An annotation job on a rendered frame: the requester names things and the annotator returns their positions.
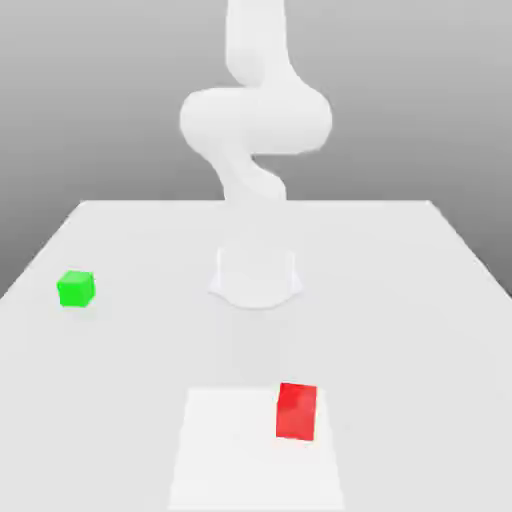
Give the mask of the small red cube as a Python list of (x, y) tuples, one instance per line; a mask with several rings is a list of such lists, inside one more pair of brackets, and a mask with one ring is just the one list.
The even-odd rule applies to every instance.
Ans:
[(276, 406), (278, 438), (313, 441), (315, 435), (316, 386), (283, 382)]

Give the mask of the small green cube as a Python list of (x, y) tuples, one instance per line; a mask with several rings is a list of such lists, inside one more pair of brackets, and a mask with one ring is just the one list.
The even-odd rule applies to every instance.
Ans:
[(94, 274), (69, 270), (56, 283), (63, 307), (85, 308), (96, 295)]

